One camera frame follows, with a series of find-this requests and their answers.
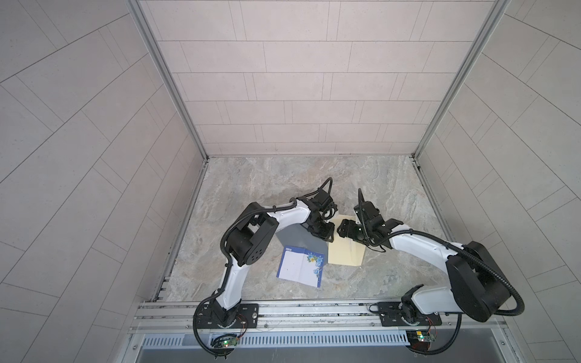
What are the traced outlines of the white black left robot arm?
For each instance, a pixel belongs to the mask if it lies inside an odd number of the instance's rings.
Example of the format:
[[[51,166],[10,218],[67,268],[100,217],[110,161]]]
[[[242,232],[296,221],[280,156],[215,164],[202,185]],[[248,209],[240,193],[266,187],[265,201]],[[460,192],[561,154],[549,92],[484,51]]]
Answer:
[[[278,207],[249,204],[220,242],[227,263],[222,284],[209,300],[215,322],[226,328],[236,320],[248,269],[266,252],[276,232],[301,225],[311,236],[331,243],[335,225],[330,219],[336,212],[331,194],[322,188]]]

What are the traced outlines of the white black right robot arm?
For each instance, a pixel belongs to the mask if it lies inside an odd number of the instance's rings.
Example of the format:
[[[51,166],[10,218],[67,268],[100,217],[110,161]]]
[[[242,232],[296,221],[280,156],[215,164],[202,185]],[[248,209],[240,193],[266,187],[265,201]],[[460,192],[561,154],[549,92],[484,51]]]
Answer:
[[[440,269],[449,279],[438,287],[419,284],[402,296],[399,310],[407,324],[435,313],[465,314],[476,322],[487,322],[494,315],[515,316],[524,311],[524,301],[484,245],[452,243],[414,230],[398,219],[384,219],[370,201],[354,210],[356,218],[345,219],[338,226],[340,237],[382,251],[410,254]]]

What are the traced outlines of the cream yellow envelope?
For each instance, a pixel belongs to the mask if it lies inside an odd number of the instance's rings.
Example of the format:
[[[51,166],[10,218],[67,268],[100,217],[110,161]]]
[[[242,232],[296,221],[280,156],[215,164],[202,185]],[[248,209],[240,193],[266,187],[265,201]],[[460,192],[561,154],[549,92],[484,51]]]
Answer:
[[[331,219],[335,230],[333,241],[328,243],[328,263],[340,266],[361,266],[366,246],[338,234],[339,226],[344,219],[355,220],[355,217],[337,214]]]

